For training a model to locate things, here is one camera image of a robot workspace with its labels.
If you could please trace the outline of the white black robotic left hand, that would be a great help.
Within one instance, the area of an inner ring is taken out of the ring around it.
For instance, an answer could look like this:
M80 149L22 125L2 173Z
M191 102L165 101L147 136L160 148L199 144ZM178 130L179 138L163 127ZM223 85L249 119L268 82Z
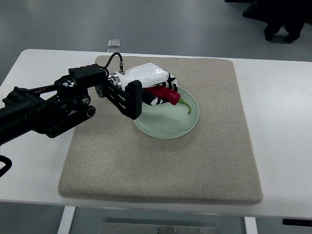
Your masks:
M176 78L153 63L146 63L130 68L126 70L124 74L115 72L109 75L108 80L123 91L125 87L134 80L140 81L143 89L161 85L178 91Z

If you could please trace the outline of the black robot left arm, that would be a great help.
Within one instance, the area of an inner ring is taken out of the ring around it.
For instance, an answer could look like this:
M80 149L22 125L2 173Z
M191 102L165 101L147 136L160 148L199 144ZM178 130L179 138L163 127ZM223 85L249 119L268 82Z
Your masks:
M108 80L108 70L97 64L69 69L53 85L34 89L15 87L0 110L0 142L7 143L31 130L50 138L92 118L88 89L98 88L125 116L136 119L142 112L142 84L135 80L125 90Z

